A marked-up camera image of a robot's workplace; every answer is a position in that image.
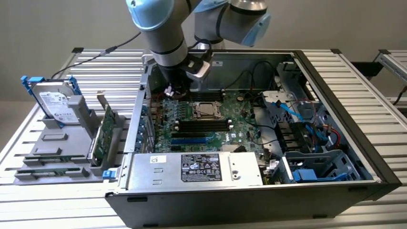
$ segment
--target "white sticker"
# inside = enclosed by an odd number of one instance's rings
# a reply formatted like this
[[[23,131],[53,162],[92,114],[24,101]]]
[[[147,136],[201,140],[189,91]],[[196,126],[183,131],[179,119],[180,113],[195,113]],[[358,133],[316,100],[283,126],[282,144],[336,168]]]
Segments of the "white sticker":
[[[165,163],[167,162],[167,156],[151,156],[149,157],[149,163]]]
[[[222,67],[223,61],[212,61],[212,67]]]
[[[68,108],[68,99],[60,92],[40,92],[49,113],[59,122],[64,124],[77,123],[73,110]]]

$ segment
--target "robot end effector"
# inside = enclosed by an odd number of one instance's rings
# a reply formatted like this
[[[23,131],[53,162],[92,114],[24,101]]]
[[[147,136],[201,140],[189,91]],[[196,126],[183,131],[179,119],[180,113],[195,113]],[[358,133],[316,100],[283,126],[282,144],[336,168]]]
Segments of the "robot end effector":
[[[210,72],[212,50],[188,54],[181,23],[193,12],[195,38],[208,46],[223,39],[254,46],[263,37],[271,16],[264,0],[125,0],[137,28],[168,82],[167,96],[183,97],[192,81]]]

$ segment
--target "grey wall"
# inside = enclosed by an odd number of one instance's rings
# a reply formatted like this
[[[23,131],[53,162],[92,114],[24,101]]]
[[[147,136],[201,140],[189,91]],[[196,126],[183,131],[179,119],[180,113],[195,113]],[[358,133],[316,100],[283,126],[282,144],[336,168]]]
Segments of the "grey wall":
[[[372,60],[376,49],[407,49],[406,0],[267,2],[272,22],[255,48],[339,48],[351,60]],[[183,26],[192,44],[192,17]],[[49,77],[73,47],[103,49],[135,32],[124,0],[0,0],[0,100],[31,101],[21,75]],[[145,46],[140,37],[127,48]],[[402,88],[392,76],[375,84],[390,96]]]

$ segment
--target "blue ram slot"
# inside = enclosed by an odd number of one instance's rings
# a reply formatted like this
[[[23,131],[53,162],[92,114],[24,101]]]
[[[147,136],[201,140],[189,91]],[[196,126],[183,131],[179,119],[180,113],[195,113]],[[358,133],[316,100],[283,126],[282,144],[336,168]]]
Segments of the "blue ram slot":
[[[189,138],[189,139],[172,139],[172,145],[195,145],[195,144],[206,144],[206,138]]]

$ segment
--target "motherboard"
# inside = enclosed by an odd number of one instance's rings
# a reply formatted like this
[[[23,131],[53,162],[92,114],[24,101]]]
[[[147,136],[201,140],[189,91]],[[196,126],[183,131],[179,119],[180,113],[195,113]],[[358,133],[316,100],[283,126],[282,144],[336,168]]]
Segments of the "motherboard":
[[[260,154],[259,129],[244,93],[219,92],[184,100],[156,99],[152,110],[156,124],[155,152],[214,152],[244,150]]]

